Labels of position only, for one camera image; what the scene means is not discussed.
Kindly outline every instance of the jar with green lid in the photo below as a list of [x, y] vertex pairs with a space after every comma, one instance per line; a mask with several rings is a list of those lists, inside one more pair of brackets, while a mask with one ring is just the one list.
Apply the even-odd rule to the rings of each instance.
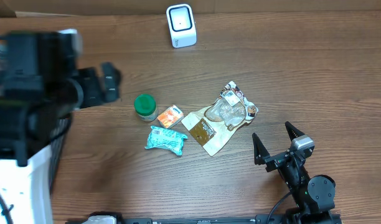
[[151, 95], [139, 95], [134, 101], [134, 108], [143, 121], [153, 121], [158, 116], [156, 101]]

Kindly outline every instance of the brown label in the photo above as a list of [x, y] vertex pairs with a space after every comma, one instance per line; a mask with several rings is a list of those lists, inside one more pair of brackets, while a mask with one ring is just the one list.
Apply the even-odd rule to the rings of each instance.
[[210, 139], [215, 136], [215, 131], [211, 125], [202, 118], [189, 133], [196, 139], [196, 141], [204, 146]]

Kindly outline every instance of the beige food package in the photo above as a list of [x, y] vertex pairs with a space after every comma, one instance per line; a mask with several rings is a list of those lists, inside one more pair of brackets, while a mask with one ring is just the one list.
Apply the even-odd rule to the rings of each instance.
[[207, 153], [214, 156], [238, 128], [253, 121], [257, 112], [258, 108], [230, 81], [214, 104], [190, 112], [181, 122]]

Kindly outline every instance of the blue package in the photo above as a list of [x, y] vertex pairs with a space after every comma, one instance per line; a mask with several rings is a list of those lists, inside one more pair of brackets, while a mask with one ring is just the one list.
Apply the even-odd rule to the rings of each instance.
[[145, 149], [159, 148], [168, 149], [177, 156], [182, 155], [184, 139], [188, 139], [185, 134], [156, 126], [151, 126], [152, 131], [148, 137]]

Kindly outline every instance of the green bottle cap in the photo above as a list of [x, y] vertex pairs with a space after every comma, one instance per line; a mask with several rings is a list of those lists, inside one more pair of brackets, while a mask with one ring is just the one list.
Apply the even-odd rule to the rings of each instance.
[[137, 114], [149, 116], [156, 110], [156, 101], [153, 96], [142, 94], [135, 99], [134, 107]]

